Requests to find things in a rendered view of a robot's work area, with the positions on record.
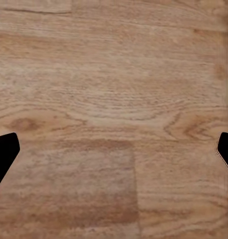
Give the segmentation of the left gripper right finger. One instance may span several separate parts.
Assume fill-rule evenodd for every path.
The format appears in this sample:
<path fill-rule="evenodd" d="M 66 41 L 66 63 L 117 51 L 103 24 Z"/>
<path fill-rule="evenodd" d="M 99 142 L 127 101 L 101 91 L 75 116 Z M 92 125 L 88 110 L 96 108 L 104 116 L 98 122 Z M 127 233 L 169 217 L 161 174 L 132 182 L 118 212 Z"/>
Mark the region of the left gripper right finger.
<path fill-rule="evenodd" d="M 222 132 L 219 140 L 218 151 L 222 155 L 223 159 L 228 164 L 228 133 Z"/>

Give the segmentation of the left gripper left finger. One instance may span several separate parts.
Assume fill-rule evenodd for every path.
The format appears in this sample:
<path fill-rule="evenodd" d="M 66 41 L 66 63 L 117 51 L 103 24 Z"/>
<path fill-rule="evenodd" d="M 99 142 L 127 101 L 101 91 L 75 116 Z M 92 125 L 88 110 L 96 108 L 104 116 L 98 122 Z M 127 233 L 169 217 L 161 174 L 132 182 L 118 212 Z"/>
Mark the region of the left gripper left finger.
<path fill-rule="evenodd" d="M 20 151 L 15 132 L 0 136 L 0 183 Z"/>

